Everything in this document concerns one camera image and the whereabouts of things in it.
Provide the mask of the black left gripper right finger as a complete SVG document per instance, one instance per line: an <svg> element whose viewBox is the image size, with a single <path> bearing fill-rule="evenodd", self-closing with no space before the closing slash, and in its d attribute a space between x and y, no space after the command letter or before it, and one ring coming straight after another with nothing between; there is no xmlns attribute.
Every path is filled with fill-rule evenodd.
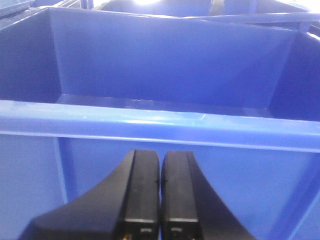
<svg viewBox="0 0 320 240"><path fill-rule="evenodd" d="M191 151L168 151L161 170L164 240L253 240L210 185Z"/></svg>

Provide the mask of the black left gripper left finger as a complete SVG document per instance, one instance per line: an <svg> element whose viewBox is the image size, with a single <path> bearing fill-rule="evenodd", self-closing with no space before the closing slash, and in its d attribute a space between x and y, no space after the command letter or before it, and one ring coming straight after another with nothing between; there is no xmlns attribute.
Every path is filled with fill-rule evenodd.
<svg viewBox="0 0 320 240"><path fill-rule="evenodd" d="M131 150L91 190L33 218L21 240L157 240L160 165L153 150Z"/></svg>

